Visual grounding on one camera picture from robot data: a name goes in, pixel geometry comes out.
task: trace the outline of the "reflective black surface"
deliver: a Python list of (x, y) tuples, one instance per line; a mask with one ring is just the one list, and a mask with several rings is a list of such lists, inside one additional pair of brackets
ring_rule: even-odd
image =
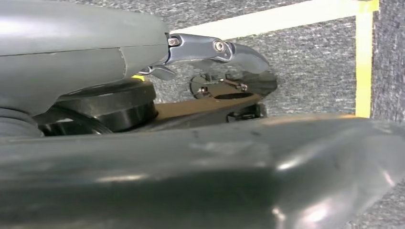
[(405, 175), (404, 136), (309, 116), (3, 141), (0, 228), (339, 227)]

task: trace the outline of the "bolt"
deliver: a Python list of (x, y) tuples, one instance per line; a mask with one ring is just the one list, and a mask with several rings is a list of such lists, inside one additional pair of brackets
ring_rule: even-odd
[(204, 88), (204, 87), (200, 87), (197, 92), (198, 92), (198, 93), (204, 93), (204, 92), (205, 92), (205, 88)]
[(170, 37), (169, 39), (167, 39), (167, 42), (169, 43), (170, 46), (176, 46), (181, 43), (177, 37)]
[(225, 44), (223, 41), (214, 41), (214, 49), (216, 52), (224, 52), (225, 51)]

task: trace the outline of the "metal clamp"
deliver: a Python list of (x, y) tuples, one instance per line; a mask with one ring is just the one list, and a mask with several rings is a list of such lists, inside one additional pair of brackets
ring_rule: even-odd
[(162, 80), (170, 80), (176, 73), (163, 66), (179, 62), (186, 62), (203, 70), (208, 70), (213, 63), (237, 65), (253, 74), (260, 74), (269, 69), (266, 58), (252, 48), (225, 42), (216, 37), (177, 33), (168, 38), (168, 46), (169, 55), (166, 61), (148, 67), (138, 74), (152, 74)]

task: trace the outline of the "gray plastic housing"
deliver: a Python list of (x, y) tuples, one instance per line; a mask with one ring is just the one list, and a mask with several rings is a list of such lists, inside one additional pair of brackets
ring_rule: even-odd
[(0, 28), (0, 108), (29, 115), (129, 78), (169, 51), (159, 18), (97, 6), (1, 0)]

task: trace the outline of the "hole in plate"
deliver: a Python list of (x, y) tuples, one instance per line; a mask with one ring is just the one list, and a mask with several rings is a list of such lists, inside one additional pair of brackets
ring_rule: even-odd
[(220, 94), (215, 99), (242, 99), (252, 96), (253, 93), (232, 93), (232, 94)]

